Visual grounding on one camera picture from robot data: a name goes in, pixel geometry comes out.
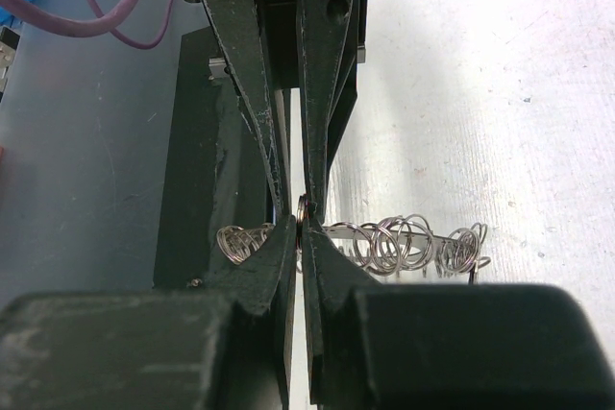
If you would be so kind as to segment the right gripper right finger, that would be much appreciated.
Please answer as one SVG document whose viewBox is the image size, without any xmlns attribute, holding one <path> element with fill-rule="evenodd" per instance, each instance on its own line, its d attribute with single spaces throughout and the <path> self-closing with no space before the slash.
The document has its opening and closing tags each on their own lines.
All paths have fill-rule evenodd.
<svg viewBox="0 0 615 410">
<path fill-rule="evenodd" d="M 302 264 L 311 401 L 383 405 L 369 305 L 379 284 L 337 250 L 319 225 L 303 228 Z"/>
</svg>

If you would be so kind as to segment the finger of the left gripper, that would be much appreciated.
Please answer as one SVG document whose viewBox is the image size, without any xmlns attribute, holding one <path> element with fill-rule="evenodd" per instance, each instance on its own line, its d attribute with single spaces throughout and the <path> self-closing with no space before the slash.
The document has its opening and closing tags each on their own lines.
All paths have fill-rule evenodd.
<svg viewBox="0 0 615 410">
<path fill-rule="evenodd" d="M 203 0 L 263 160 L 278 218 L 288 215 L 287 148 L 255 0 Z"/>
<path fill-rule="evenodd" d="M 304 174 L 313 216 L 326 212 L 332 159 L 357 100 L 367 0 L 298 0 Z"/>
</svg>

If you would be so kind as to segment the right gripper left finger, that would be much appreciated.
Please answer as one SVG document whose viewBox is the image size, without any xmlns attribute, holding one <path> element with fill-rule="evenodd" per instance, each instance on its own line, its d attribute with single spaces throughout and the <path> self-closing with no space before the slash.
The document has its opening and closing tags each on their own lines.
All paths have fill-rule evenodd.
<svg viewBox="0 0 615 410">
<path fill-rule="evenodd" d="M 297 224 L 245 229 L 229 225 L 216 234 L 226 257 L 207 286 L 231 297 L 216 405 L 287 405 L 296 282 Z"/>
</svg>

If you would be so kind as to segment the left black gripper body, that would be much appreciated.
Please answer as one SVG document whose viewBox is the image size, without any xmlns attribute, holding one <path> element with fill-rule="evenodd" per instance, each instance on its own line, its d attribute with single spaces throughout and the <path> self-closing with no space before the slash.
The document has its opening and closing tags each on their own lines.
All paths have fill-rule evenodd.
<svg viewBox="0 0 615 410">
<path fill-rule="evenodd" d="M 297 43 L 298 0 L 255 0 L 258 26 L 277 92 L 300 89 Z"/>
</svg>

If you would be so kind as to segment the round metal keyring disc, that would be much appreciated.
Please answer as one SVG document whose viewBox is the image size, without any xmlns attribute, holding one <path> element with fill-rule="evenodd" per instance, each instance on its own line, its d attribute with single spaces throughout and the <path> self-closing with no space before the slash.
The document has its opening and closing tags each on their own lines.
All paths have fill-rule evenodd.
<svg viewBox="0 0 615 410">
<path fill-rule="evenodd" d="M 302 225 L 308 223 L 308 198 L 300 197 L 297 209 L 297 243 L 301 253 Z M 216 233 L 223 255 L 240 265 L 264 245 L 274 229 L 273 223 L 245 229 L 229 225 Z M 427 277 L 433 267 L 438 277 L 468 276 L 478 280 L 479 271 L 491 264 L 482 254 L 488 226 L 474 223 L 448 235 L 437 235 L 421 214 L 385 217 L 378 222 L 337 222 L 324 226 L 324 232 L 337 249 L 362 270 L 377 277 L 399 276 L 401 272 L 420 271 Z"/>
</svg>

